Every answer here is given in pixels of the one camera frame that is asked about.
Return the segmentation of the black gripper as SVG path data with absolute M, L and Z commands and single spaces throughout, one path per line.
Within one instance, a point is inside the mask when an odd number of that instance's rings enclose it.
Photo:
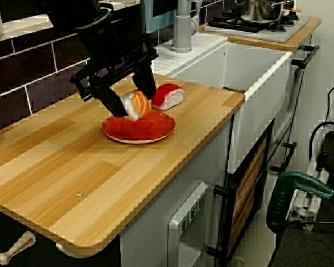
M 148 100 L 155 96 L 151 62 L 158 54 L 148 34 L 124 44 L 119 40 L 108 14 L 76 27 L 75 31 L 90 55 L 87 65 L 70 78 L 70 83 L 78 88 L 84 101 L 98 98 L 113 116 L 127 116 L 121 98 L 110 86 L 131 73 L 134 74 L 132 80 L 136 88 Z

